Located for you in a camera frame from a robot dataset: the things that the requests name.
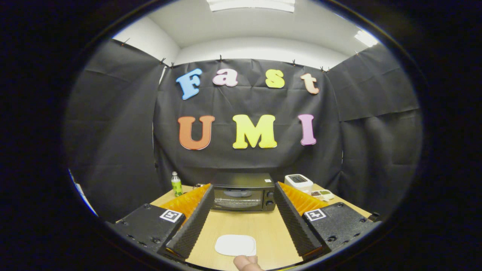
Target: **white plate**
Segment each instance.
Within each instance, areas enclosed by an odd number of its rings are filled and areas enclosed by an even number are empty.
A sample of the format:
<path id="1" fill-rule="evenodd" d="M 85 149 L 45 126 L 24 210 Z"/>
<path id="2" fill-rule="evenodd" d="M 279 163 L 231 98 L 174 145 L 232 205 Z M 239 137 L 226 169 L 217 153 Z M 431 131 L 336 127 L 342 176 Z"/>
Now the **white plate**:
<path id="1" fill-rule="evenodd" d="M 227 234 L 216 240 L 216 252 L 227 256 L 256 255 L 256 240 L 248 235 Z"/>

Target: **finger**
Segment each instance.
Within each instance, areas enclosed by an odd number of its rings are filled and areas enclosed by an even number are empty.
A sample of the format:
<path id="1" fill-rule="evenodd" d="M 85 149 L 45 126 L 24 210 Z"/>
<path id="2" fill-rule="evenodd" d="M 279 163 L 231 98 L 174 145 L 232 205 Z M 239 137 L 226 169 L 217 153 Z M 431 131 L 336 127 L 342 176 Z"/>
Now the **finger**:
<path id="1" fill-rule="evenodd" d="M 248 257 L 248 261 L 252 262 L 252 263 L 258 263 L 258 256 L 254 255 L 254 256 L 249 256 Z"/>
<path id="2" fill-rule="evenodd" d="M 245 265 L 241 271 L 264 271 L 257 263 L 250 263 Z"/>
<path id="3" fill-rule="evenodd" d="M 236 256 L 233 263 L 238 270 L 242 270 L 246 265 L 252 264 L 245 255 Z"/>

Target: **wooden table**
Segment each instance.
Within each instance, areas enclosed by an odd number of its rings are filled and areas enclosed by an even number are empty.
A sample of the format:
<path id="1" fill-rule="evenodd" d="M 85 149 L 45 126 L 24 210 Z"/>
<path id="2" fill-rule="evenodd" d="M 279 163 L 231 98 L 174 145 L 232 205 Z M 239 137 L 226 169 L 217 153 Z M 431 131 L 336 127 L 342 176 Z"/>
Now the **wooden table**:
<path id="1" fill-rule="evenodd" d="M 183 192 L 192 191 L 190 186 L 182 186 Z M 315 184 L 313 190 L 321 190 Z M 154 206 L 174 199 L 170 191 L 153 201 Z M 370 213 L 364 211 L 335 195 L 328 204 L 343 202 L 364 217 Z M 285 267 L 301 262 L 288 229 L 280 215 L 278 207 L 265 213 L 240 213 L 211 210 L 208 214 L 199 238 L 186 262 L 218 270 L 237 271 L 233 264 L 234 257 L 225 256 L 214 250 L 214 244 L 219 236 L 225 234 L 249 235 L 256 240 L 258 264 L 265 270 Z"/>

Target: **letter i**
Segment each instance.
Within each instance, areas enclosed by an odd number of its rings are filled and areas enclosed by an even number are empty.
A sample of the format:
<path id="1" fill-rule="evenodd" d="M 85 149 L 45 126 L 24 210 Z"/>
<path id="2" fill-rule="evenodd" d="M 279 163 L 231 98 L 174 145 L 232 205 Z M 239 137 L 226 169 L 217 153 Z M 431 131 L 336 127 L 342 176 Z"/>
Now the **letter i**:
<path id="1" fill-rule="evenodd" d="M 303 139 L 301 140 L 302 145 L 314 145 L 316 139 L 313 136 L 313 124 L 311 121 L 314 119 L 313 115 L 303 114 L 299 115 L 298 118 L 301 121 L 301 127 L 303 128 Z"/>

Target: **letter t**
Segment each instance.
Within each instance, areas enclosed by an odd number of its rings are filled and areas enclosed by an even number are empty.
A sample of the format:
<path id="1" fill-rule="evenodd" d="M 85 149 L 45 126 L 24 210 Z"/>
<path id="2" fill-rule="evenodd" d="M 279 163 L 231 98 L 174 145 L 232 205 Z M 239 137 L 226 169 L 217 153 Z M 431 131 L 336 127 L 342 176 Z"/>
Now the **letter t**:
<path id="1" fill-rule="evenodd" d="M 311 77 L 311 74 L 309 73 L 303 74 L 301 76 L 301 79 L 305 81 L 305 87 L 309 93 L 317 94 L 318 92 L 320 92 L 318 88 L 315 88 L 315 84 L 313 84 L 313 82 L 316 82 L 316 78 Z"/>

